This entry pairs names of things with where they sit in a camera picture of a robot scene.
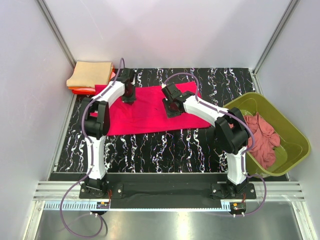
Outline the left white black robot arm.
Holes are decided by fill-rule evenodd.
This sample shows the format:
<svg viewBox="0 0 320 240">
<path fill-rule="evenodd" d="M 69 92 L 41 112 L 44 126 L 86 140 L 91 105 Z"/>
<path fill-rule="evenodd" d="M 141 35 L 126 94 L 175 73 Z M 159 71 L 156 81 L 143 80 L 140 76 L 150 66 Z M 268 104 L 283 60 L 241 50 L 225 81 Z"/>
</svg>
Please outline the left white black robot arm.
<svg viewBox="0 0 320 240">
<path fill-rule="evenodd" d="M 94 97 L 82 100 L 81 131 L 87 147 L 88 168 L 81 193 L 102 198 L 109 193 L 104 165 L 104 144 L 111 127 L 110 107 L 117 99 L 126 104 L 136 100 L 135 71 L 124 68 Z"/>
</svg>

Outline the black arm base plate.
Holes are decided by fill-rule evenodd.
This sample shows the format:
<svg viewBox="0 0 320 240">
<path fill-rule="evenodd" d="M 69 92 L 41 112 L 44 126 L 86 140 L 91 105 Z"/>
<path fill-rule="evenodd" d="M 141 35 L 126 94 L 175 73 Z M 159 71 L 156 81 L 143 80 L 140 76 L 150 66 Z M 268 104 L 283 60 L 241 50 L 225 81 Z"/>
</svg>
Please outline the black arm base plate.
<svg viewBox="0 0 320 240">
<path fill-rule="evenodd" d="M 86 179 L 80 186 L 81 199 L 123 199 L 148 196 L 195 195 L 218 200 L 255 200 L 255 187 L 246 179 L 234 186 L 225 173 L 108 173 L 102 180 Z"/>
</svg>

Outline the bright pink t shirt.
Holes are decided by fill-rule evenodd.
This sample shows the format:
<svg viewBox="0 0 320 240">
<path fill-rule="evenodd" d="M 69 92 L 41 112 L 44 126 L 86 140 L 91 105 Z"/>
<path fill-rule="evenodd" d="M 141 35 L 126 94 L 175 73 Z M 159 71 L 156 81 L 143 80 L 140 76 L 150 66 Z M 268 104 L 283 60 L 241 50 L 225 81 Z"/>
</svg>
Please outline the bright pink t shirt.
<svg viewBox="0 0 320 240">
<path fill-rule="evenodd" d="M 109 107 L 108 136 L 146 134 L 164 131 L 208 128 L 210 123 L 188 113 L 168 118 L 160 86 L 137 87 L 133 104 L 117 98 Z"/>
</svg>

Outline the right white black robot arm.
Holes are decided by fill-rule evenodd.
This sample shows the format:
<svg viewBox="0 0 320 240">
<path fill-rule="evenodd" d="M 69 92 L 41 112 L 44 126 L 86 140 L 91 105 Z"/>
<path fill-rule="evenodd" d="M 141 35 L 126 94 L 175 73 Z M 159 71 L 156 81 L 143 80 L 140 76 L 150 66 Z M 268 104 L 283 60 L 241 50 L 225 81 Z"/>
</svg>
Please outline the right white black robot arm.
<svg viewBox="0 0 320 240">
<path fill-rule="evenodd" d="M 168 118 L 194 115 L 213 127 L 215 145 L 225 152 L 228 166 L 226 183 L 215 195 L 221 199 L 244 198 L 249 183 L 246 151 L 251 132 L 241 111 L 236 107 L 227 109 L 215 106 L 199 98 L 196 93 L 181 92 L 173 83 L 163 84 L 161 91 Z"/>
</svg>

